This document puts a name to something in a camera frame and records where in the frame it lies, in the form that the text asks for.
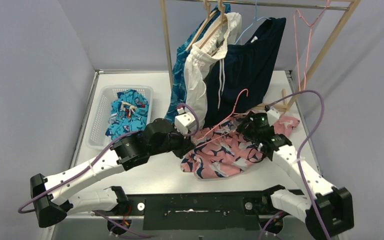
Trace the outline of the pink navy floral shorts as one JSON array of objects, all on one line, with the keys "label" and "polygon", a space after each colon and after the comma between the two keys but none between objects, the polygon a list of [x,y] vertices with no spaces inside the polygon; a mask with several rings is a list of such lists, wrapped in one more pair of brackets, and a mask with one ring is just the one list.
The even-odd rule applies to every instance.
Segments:
[{"label": "pink navy floral shorts", "polygon": [[[253,115],[253,140],[237,132],[238,125],[248,114]],[[225,119],[212,128],[203,128],[193,137],[195,149],[188,152],[180,167],[194,173],[198,179],[228,178],[246,171],[264,158],[272,159],[281,145],[291,145],[288,137],[300,120],[281,114],[269,125],[265,112],[250,111]]]}]

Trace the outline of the light blue shark shorts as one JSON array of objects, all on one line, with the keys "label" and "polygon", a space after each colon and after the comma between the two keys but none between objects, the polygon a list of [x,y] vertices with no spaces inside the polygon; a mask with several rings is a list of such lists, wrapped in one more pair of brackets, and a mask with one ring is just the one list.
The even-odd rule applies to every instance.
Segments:
[{"label": "light blue shark shorts", "polygon": [[119,136],[143,130],[148,121],[150,104],[148,99],[135,89],[117,92],[111,105],[109,126],[105,136],[114,140]]}]

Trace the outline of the white plastic basket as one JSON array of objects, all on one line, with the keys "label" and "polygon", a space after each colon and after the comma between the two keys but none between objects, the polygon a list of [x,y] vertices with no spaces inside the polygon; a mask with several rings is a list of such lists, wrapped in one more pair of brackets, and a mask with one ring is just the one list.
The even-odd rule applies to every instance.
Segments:
[{"label": "white plastic basket", "polygon": [[102,150],[124,133],[143,130],[151,120],[154,91],[144,85],[104,87],[93,112],[86,144]]}]

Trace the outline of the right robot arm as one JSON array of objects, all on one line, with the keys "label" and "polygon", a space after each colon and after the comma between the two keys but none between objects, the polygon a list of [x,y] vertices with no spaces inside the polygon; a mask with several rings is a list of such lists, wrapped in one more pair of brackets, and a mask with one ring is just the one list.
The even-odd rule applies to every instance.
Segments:
[{"label": "right robot arm", "polygon": [[355,226],[352,194],[324,179],[298,157],[293,143],[276,134],[265,112],[249,112],[236,129],[245,140],[257,145],[260,153],[280,167],[304,193],[281,189],[261,199],[269,213],[284,211],[302,221],[315,240],[326,240]]}]

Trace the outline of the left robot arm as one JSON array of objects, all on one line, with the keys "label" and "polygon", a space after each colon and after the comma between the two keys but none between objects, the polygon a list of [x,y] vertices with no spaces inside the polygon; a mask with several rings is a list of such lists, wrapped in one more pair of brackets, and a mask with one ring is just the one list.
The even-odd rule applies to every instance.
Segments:
[{"label": "left robot arm", "polygon": [[171,124],[157,118],[143,130],[125,133],[113,140],[96,157],[64,172],[30,178],[31,199],[39,227],[51,227],[67,216],[90,211],[121,214],[128,207],[122,187],[99,191],[85,189],[107,177],[146,164],[150,157],[168,152],[182,158],[194,148],[195,120],[187,116]]}]

